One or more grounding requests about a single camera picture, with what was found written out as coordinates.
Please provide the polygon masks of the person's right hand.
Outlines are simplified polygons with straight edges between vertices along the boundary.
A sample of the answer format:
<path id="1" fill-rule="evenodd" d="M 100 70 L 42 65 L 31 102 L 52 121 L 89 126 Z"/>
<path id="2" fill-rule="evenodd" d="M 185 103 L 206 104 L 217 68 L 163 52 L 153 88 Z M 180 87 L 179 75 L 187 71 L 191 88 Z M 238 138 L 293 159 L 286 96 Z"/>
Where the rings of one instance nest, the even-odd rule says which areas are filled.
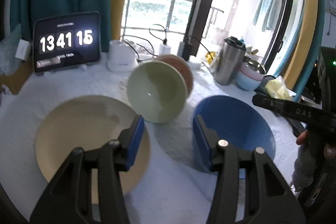
<path id="1" fill-rule="evenodd" d="M 327 143 L 321 135 L 314 133 L 311 135 L 309 130 L 305 130 L 299 134 L 296 139 L 297 145 L 307 145 L 310 153 L 316 159 L 323 156 L 327 161 L 335 161 L 335 142 Z"/>

